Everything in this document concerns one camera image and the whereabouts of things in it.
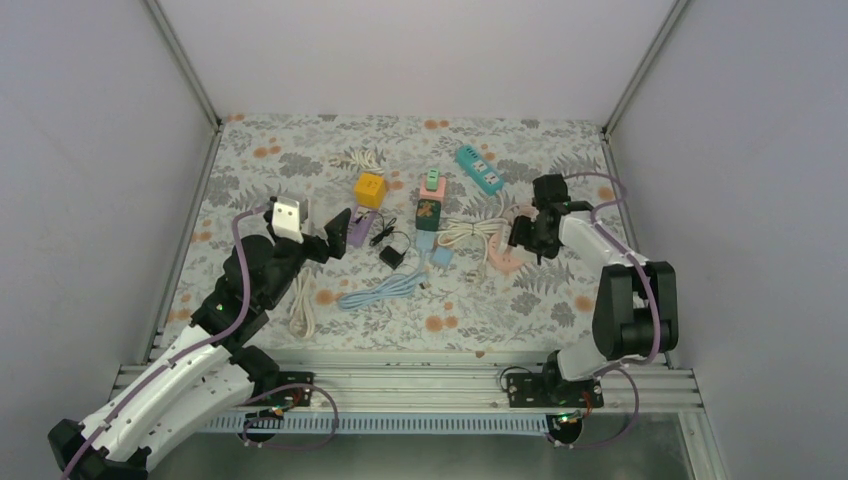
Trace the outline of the pink round power socket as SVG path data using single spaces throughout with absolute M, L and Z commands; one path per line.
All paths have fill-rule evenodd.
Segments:
M 495 270 L 503 274 L 516 272 L 526 264 L 526 260 L 513 252 L 503 233 L 495 233 L 488 240 L 487 259 Z

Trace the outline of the yellow cube power socket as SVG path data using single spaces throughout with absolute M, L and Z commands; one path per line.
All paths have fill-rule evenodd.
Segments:
M 384 177 L 370 172 L 361 173 L 353 188 L 357 204 L 370 210 L 381 208 L 387 191 Z

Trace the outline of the black charger with cable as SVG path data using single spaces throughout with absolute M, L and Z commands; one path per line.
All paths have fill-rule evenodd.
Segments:
M 378 254 L 382 263 L 390 267 L 392 270 L 397 270 L 406 258 L 406 254 L 412 246 L 411 237 L 396 228 L 397 218 L 392 217 L 386 219 L 382 214 L 378 215 L 379 225 L 377 232 L 369 239 L 370 247 L 380 247 Z M 394 238 L 399 236 L 406 241 L 404 247 L 395 246 Z

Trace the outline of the dark green cube socket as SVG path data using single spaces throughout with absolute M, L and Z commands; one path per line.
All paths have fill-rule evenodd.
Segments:
M 438 200 L 420 199 L 416 205 L 415 227 L 420 231 L 439 230 L 442 203 Z

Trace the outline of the pink cube power socket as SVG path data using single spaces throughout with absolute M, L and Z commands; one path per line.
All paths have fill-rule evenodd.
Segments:
M 420 187 L 418 190 L 418 198 L 425 200 L 434 200 L 438 202 L 444 202 L 446 198 L 446 189 L 447 189 L 447 179 L 444 176 L 440 176 L 438 179 L 438 185 L 435 190 L 429 190 L 427 188 L 427 178 L 422 177 L 420 182 Z

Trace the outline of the small green plug adapter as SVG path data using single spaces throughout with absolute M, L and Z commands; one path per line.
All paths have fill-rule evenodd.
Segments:
M 427 191 L 435 192 L 440 188 L 441 175 L 438 169 L 429 169 L 425 176 L 424 186 Z

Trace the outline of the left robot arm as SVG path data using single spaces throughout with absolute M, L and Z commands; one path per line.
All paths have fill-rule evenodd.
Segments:
M 295 206 L 273 200 L 238 214 L 224 273 L 160 358 L 84 419 L 48 434 L 64 479 L 145 479 L 179 443 L 221 413 L 263 405 L 308 405 L 317 388 L 307 373 L 283 373 L 250 344 L 308 261 L 340 259 L 352 212 L 344 209 L 305 234 Z

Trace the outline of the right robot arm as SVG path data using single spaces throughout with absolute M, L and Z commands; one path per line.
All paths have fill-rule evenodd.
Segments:
M 514 220 L 508 244 L 536 262 L 564 247 L 599 275 L 590 334 L 548 356 L 538 379 L 544 399 L 565 407 L 616 367 L 647 364 L 679 341 L 676 272 L 613 235 L 591 203 L 571 198 L 562 174 L 533 180 L 534 217 Z

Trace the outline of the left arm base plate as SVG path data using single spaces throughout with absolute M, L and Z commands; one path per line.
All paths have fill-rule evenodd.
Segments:
M 278 386 L 298 383 L 308 384 L 308 387 L 278 391 L 260 400 L 259 404 L 282 409 L 309 407 L 312 398 L 311 385 L 314 379 L 315 373 L 311 371 L 282 371 L 278 374 Z

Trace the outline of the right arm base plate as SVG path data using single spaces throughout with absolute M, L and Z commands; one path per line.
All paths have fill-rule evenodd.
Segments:
M 548 379 L 541 373 L 507 372 L 502 380 L 511 408 L 602 408 L 605 404 L 598 381 L 569 382 Z

